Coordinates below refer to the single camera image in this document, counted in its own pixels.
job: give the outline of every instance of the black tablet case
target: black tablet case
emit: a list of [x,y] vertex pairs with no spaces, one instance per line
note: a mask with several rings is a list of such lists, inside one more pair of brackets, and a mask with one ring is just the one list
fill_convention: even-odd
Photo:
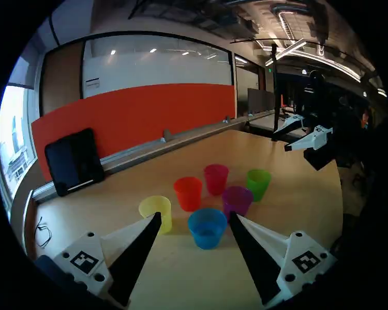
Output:
[[44,153],[59,196],[66,196],[105,178],[91,128],[47,144]]

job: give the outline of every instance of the green cup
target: green cup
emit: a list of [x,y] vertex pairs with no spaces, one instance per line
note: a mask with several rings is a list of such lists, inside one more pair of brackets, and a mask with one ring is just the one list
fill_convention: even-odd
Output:
[[271,174],[266,170],[253,169],[247,173],[247,188],[252,191],[254,202],[263,198],[271,178]]

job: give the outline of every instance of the pink cup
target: pink cup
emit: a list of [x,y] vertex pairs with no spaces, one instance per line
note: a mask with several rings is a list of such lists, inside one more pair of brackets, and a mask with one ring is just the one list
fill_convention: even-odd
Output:
[[246,215],[253,202],[253,193],[241,186],[231,186],[224,191],[222,198],[224,202],[223,213],[229,220],[231,211],[241,216]]
[[204,169],[208,192],[214,196],[221,195],[226,188],[229,169],[226,166],[213,164]]

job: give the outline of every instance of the red cup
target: red cup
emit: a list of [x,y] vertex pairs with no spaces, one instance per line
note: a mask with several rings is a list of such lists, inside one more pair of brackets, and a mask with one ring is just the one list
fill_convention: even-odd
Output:
[[226,188],[229,169],[226,166],[213,164],[204,169],[208,192],[214,196],[221,195]]
[[195,177],[178,179],[174,183],[174,190],[178,202],[184,211],[196,211],[201,205],[201,189],[203,183]]

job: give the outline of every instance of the yellow cup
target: yellow cup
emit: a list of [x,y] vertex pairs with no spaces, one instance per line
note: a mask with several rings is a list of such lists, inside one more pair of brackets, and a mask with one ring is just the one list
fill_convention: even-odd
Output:
[[159,228],[159,234],[165,234],[172,228],[171,221],[171,202],[164,196],[151,196],[139,204],[139,213],[147,218],[155,212],[161,212],[161,227]]

